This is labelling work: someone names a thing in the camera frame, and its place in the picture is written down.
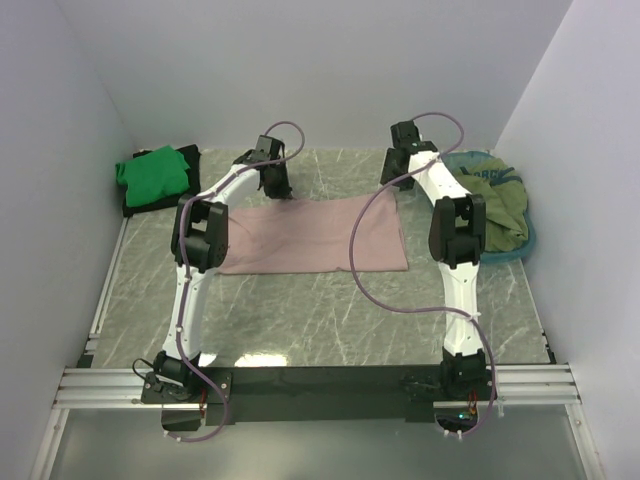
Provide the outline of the pink tank top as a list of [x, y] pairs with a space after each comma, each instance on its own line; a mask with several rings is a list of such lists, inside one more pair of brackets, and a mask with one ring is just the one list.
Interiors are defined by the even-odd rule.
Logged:
[[368, 195], [315, 201], [283, 200], [238, 208], [230, 214], [229, 250], [219, 272], [306, 274], [348, 271], [349, 240], [359, 272], [406, 271], [408, 260], [394, 194], [382, 193], [369, 208]]

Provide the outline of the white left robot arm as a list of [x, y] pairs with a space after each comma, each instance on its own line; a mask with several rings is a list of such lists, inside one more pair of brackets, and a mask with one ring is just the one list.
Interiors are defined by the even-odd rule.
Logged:
[[202, 383], [195, 373], [201, 324], [208, 288], [229, 250], [229, 214], [258, 191], [270, 199], [289, 199], [286, 160], [284, 142], [261, 135], [218, 182], [178, 202], [171, 238], [176, 295], [168, 333], [153, 361], [155, 375], [176, 401], [193, 399]]

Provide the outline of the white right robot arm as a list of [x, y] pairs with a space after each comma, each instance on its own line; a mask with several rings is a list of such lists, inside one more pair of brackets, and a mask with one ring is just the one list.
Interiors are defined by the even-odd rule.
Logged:
[[452, 399], [486, 384], [490, 372], [485, 348], [475, 326], [478, 318], [477, 276], [486, 238], [486, 205], [454, 177], [415, 122], [390, 127], [392, 147], [386, 152], [380, 183], [397, 180], [399, 188], [419, 186], [433, 211], [428, 246], [442, 276], [446, 330], [439, 387]]

